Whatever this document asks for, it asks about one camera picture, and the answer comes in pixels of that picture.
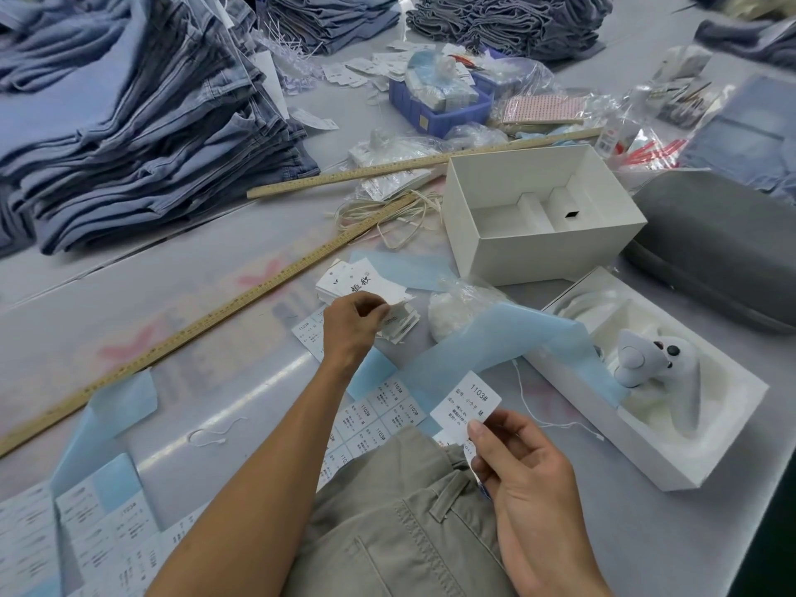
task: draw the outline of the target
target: controller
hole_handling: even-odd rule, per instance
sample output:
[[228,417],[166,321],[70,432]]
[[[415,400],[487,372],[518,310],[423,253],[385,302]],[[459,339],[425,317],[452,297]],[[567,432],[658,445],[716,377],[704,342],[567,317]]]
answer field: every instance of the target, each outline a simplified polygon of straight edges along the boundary
[[672,423],[686,438],[699,429],[701,373],[699,354],[679,337],[649,340],[633,331],[619,331],[619,367],[614,378],[626,388],[651,379],[663,383],[668,393]]

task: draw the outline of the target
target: white table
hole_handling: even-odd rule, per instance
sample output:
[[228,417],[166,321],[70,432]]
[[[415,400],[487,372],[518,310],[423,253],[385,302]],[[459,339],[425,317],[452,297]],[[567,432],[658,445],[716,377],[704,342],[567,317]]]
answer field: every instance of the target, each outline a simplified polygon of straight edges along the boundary
[[[564,85],[619,93],[647,79],[663,50],[689,42],[704,16],[696,9],[670,15],[686,5],[685,0],[617,0],[603,28],[608,49],[562,70]],[[383,51],[398,35],[396,28],[344,49],[337,58]],[[726,56],[709,66],[716,79],[736,83],[754,69]],[[288,100],[341,127],[306,142],[322,168],[342,160],[345,150],[374,127],[411,132],[388,102],[369,106],[364,98],[364,89],[321,84]],[[150,340],[163,339],[328,240],[333,228],[323,212],[335,209],[352,189],[352,184],[339,184],[249,204],[115,263],[133,249],[129,243],[88,258],[44,259],[31,250],[1,261],[0,432],[100,376],[113,365],[107,346],[132,346],[147,327]],[[377,245],[369,240],[358,247]],[[444,231],[422,231],[407,251],[451,256]],[[104,268],[87,274],[96,267]],[[123,441],[163,528],[213,497],[317,368],[290,328],[317,307],[313,284],[322,269],[294,280],[155,368],[159,409]],[[579,428],[548,432],[575,466],[592,544],[616,595],[725,595],[796,444],[791,396],[796,339],[747,330],[623,262],[618,269],[632,288],[721,347],[769,383],[771,391],[705,485],[684,493],[660,492],[612,444]],[[74,280],[80,274],[84,278]],[[66,284],[34,297],[61,283]],[[538,307],[566,284],[506,291]],[[423,321],[406,344],[379,346],[399,367],[432,344],[426,303],[427,296],[420,296]],[[582,420],[530,365],[522,361],[520,369],[537,416]],[[524,411],[511,363],[483,377],[507,406]],[[10,385],[16,387],[9,391]],[[235,424],[223,447],[197,449],[184,440],[191,430],[214,424],[224,429],[238,416],[248,421]],[[0,461],[0,499],[47,478],[74,426],[75,419],[66,420]],[[71,590],[76,584],[69,564],[66,573]]]

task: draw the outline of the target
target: white cardboard box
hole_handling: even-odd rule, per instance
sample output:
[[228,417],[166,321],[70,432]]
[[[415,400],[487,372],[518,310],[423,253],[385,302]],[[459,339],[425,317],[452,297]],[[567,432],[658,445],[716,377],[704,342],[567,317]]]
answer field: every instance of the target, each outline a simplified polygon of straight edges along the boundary
[[[586,294],[597,294],[593,298]],[[672,425],[665,401],[642,398],[644,390],[614,409],[544,348],[525,358],[661,490],[698,488],[730,448],[762,401],[768,386],[757,376],[642,297],[603,268],[595,268],[544,308],[576,313],[607,360],[615,357],[619,329],[650,336],[651,331],[688,340],[700,353],[701,419],[696,435],[682,436]]]
[[443,219],[459,275],[495,286],[577,280],[646,223],[589,145],[452,158]]

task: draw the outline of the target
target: white box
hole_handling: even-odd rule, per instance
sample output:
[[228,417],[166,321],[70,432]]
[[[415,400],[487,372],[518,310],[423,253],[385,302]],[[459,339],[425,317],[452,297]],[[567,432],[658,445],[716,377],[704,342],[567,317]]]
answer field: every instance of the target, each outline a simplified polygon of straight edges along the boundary
[[588,145],[452,158],[443,219],[459,275],[495,286],[577,280],[646,223]]
[[[584,306],[589,307],[577,313]],[[689,341],[699,351],[702,411],[699,429],[691,439],[674,428],[665,401],[642,398],[654,388],[634,388],[614,409],[544,348],[525,356],[658,488],[698,488],[749,421],[768,386],[603,268],[595,268],[544,311],[568,315],[567,309],[586,326],[609,369],[622,328],[646,336],[659,330],[659,334]]]

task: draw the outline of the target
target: measuring stick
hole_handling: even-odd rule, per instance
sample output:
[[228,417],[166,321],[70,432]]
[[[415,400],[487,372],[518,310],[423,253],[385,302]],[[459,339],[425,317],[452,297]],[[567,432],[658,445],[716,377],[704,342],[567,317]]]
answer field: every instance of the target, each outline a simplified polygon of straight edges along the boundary
[[283,192],[293,192],[295,190],[309,189],[312,186],[324,186],[325,184],[336,184],[338,182],[347,182],[348,180],[357,180],[362,178],[373,178],[376,176],[383,176],[387,173],[403,172],[406,170],[419,170],[424,167],[431,167],[432,165],[442,165],[447,163],[451,157],[461,157],[462,155],[472,155],[476,153],[500,153],[504,150],[518,150],[518,149],[536,149],[540,146],[548,146],[561,142],[563,140],[583,140],[585,138],[594,138],[599,136],[602,128],[589,128],[579,129],[576,132],[559,133],[555,136],[544,136],[543,138],[527,138],[525,140],[515,140],[504,145],[485,146],[482,149],[467,149],[459,150],[455,153],[440,153],[437,155],[428,155],[417,159],[407,159],[404,161],[395,161],[393,163],[385,163],[383,165],[373,165],[372,167],[361,167],[356,170],[349,170],[347,172],[325,173],[321,176],[313,176],[311,178],[300,178],[299,180],[288,180],[287,182],[279,182],[278,184],[269,184],[267,186],[258,186],[255,189],[246,193],[249,199],[260,199],[262,197],[271,197],[272,195],[279,195]]
[[350,228],[345,229],[333,240],[330,240],[325,245],[313,250],[310,254],[304,256],[301,260],[293,262],[290,266],[280,270],[278,274],[271,277],[265,282],[252,287],[245,293],[238,295],[231,301],[228,301],[220,308],[216,308],[213,312],[204,315],[199,320],[186,326],[174,333],[168,339],[155,345],[148,352],[145,352],[134,361],[123,364],[116,370],[107,373],[94,383],[87,387],[74,392],[67,396],[64,400],[48,408],[43,413],[34,417],[30,421],[25,421],[16,426],[8,434],[0,438],[0,458],[6,456],[15,448],[20,447],[22,444],[31,440],[45,431],[48,427],[55,425],[57,422],[70,416],[73,412],[79,411],[83,408],[92,397],[95,391],[104,388],[106,385],[115,383],[125,377],[129,377],[138,371],[148,369],[153,364],[161,361],[172,352],[180,349],[185,344],[193,341],[200,335],[214,328],[227,318],[243,310],[254,301],[257,301],[265,294],[273,291],[277,287],[282,286],[285,282],[292,279],[313,267],[316,263],[323,260],[325,257],[331,255],[334,251],[342,249],[345,245],[356,239],[358,236],[363,235],[365,232],[376,226],[380,221],[390,217],[396,211],[405,208],[407,205],[414,203],[417,195],[411,192],[403,195],[401,198],[394,200],[392,203],[383,207],[377,213],[373,214],[370,218],[362,220],[360,223],[354,224]]

